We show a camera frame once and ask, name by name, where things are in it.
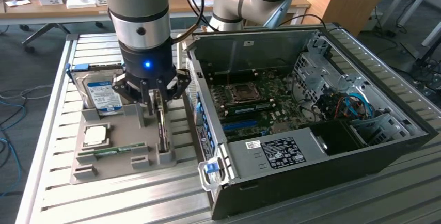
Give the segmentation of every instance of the blue hard drive label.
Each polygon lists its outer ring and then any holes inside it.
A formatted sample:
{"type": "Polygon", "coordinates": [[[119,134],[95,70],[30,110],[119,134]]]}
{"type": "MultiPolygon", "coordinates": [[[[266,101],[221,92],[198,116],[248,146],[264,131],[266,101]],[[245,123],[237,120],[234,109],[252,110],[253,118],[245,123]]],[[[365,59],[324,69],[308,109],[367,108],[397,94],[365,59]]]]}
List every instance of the blue hard drive label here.
{"type": "Polygon", "coordinates": [[[95,108],[103,112],[118,111],[123,107],[119,94],[113,89],[110,81],[90,82],[87,84],[95,108]]]}
{"type": "Polygon", "coordinates": [[[265,142],[261,146],[273,169],[306,162],[293,137],[265,142]]]}

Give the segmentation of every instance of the gray carpet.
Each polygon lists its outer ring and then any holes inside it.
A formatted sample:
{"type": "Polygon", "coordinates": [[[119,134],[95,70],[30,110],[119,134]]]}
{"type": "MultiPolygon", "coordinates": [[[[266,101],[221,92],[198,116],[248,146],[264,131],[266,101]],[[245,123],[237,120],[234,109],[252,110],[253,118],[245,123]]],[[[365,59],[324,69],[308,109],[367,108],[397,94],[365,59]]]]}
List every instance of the gray carpet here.
{"type": "MultiPolygon", "coordinates": [[[[383,0],[380,3],[379,11],[385,10],[391,5],[392,0],[383,0]]],[[[392,22],[400,15],[399,11],[392,16],[392,22]]],[[[427,48],[421,47],[420,43],[429,35],[431,30],[436,27],[441,21],[441,12],[432,7],[423,5],[409,23],[407,24],[408,34],[399,33],[395,37],[395,41],[407,42],[416,46],[421,51],[427,48]]],[[[193,18],[175,19],[171,22],[173,29],[182,29],[189,27],[194,22],[193,18]]],[[[66,27],[73,33],[78,34],[95,34],[114,32],[114,28],[110,22],[105,23],[105,29],[99,29],[94,23],[78,23],[67,24],[66,27]]],[[[32,30],[38,30],[42,25],[30,25],[32,30]]],[[[27,38],[30,32],[24,32],[19,29],[18,25],[12,25],[6,34],[0,35],[0,92],[12,89],[27,89],[38,85],[51,84],[55,79],[55,72],[59,64],[59,59],[63,51],[66,35],[59,29],[51,30],[44,34],[34,43],[36,48],[35,54],[28,54],[23,51],[20,42],[27,38]]],[[[385,39],[380,39],[372,33],[361,33],[360,40],[367,44],[373,52],[379,52],[388,47],[393,46],[385,39]]],[[[412,57],[405,55],[399,47],[383,53],[381,58],[387,61],[403,62],[411,60],[412,57]]],[[[435,59],[441,58],[441,48],[437,49],[435,59]]],[[[36,92],[36,94],[44,94],[48,90],[36,92]]],[[[10,103],[22,104],[23,100],[16,99],[10,103]]],[[[0,223],[10,224],[15,222],[16,213],[19,209],[19,203],[22,199],[20,191],[23,191],[27,180],[27,171],[30,170],[34,150],[39,138],[40,126],[44,119],[46,108],[48,99],[31,100],[27,104],[28,114],[24,120],[11,129],[7,130],[7,134],[14,143],[20,162],[24,168],[24,175],[18,188],[14,190],[16,195],[6,196],[0,198],[0,223]]],[[[4,120],[14,112],[16,108],[0,105],[0,121],[4,120]]],[[[0,161],[3,161],[6,153],[0,154],[0,161]]],[[[7,165],[0,169],[0,191],[4,191],[11,184],[14,184],[18,176],[16,165],[11,158],[7,165]]]]}

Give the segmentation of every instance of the white cable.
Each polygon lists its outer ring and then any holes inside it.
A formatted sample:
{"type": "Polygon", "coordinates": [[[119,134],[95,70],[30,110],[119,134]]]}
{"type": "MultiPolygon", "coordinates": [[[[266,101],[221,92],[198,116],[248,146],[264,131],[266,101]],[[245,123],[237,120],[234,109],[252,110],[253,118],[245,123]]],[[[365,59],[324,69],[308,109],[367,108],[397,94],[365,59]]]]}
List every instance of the white cable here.
{"type": "Polygon", "coordinates": [[[35,99],[44,99],[47,97],[51,96],[51,94],[43,95],[43,96],[38,96],[38,97],[26,97],[26,95],[28,95],[32,91],[42,89],[42,88],[50,88],[54,87],[54,85],[42,85],[42,86],[36,86],[34,88],[26,89],[20,92],[20,94],[14,95],[14,96],[3,96],[0,95],[0,99],[15,99],[15,98],[23,98],[23,99],[28,99],[28,100],[35,100],[35,99]]]}

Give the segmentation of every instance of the metal table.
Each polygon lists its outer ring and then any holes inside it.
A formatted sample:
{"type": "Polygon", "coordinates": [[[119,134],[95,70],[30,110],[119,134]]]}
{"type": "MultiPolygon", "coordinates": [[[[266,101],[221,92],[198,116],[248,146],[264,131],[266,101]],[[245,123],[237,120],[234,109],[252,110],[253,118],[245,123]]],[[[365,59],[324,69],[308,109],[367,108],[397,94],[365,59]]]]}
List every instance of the metal table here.
{"type": "MultiPolygon", "coordinates": [[[[333,34],[440,131],[440,109],[349,33],[334,30],[333,34]]],[[[174,55],[182,61],[181,45],[174,55]]],[[[441,219],[439,135],[381,173],[233,218],[211,221],[182,101],[171,106],[178,165],[70,185],[82,101],[64,75],[64,65],[119,60],[115,34],[81,35],[79,39],[66,42],[16,223],[431,223],[441,219]]],[[[350,68],[344,58],[336,56],[333,60],[342,69],[350,68]]]]}

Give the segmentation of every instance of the chair leg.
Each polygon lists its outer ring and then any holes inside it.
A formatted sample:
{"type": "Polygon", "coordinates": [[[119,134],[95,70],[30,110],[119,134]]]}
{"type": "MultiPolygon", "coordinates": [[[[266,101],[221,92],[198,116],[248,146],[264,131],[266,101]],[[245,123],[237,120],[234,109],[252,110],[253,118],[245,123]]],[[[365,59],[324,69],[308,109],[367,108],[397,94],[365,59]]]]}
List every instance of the chair leg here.
{"type": "Polygon", "coordinates": [[[63,24],[55,24],[55,25],[56,25],[56,27],[58,27],[60,30],[63,30],[63,32],[64,32],[66,34],[71,34],[70,30],[64,27],[63,24]]]}
{"type": "Polygon", "coordinates": [[[35,39],[38,39],[46,32],[48,32],[55,27],[55,24],[46,24],[36,33],[32,34],[27,38],[27,40],[22,43],[24,46],[27,46],[35,39]]]}

